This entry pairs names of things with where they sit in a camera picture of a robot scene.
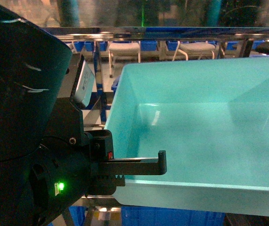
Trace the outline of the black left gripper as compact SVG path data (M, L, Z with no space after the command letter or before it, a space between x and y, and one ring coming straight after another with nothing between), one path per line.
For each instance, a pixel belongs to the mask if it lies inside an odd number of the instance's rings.
M84 130L83 108L71 101L81 58L72 56L76 67L63 81L30 173L34 226L48 225L84 195L113 194L125 185L124 175L167 172L166 151L159 151L157 158L114 159L110 131Z

